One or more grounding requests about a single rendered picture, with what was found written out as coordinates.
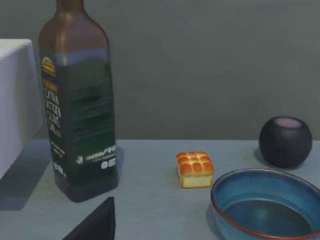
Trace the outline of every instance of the blue bowl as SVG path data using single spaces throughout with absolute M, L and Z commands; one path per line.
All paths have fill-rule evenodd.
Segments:
M 232 171 L 215 182 L 211 201 L 226 240 L 320 240 L 320 190 L 291 174 Z

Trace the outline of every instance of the bread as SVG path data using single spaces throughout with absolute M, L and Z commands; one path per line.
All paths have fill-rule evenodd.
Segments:
M 181 152 L 176 156 L 177 172 L 183 189 L 210 188 L 215 167 L 205 152 Z

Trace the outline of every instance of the golden brown bread crust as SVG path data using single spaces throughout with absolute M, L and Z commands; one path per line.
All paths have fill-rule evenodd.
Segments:
M 215 167 L 206 152 L 181 152 L 176 156 L 178 170 L 183 176 L 213 175 Z

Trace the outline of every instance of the brown bottle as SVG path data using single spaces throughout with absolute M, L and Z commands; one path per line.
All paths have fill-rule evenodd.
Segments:
M 118 186 L 109 40 L 84 0 L 57 0 L 39 51 L 55 182 L 83 202 Z

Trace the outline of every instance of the bottle base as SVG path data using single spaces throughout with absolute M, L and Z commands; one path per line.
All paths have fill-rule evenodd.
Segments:
M 118 177 L 114 181 L 106 179 L 105 181 L 95 182 L 94 184 L 89 183 L 80 186 L 71 185 L 69 182 L 66 182 L 65 179 L 62 179 L 62 177 L 57 175 L 54 176 L 54 180 L 58 188 L 74 203 L 82 203 L 105 194 L 116 189 L 119 184 Z

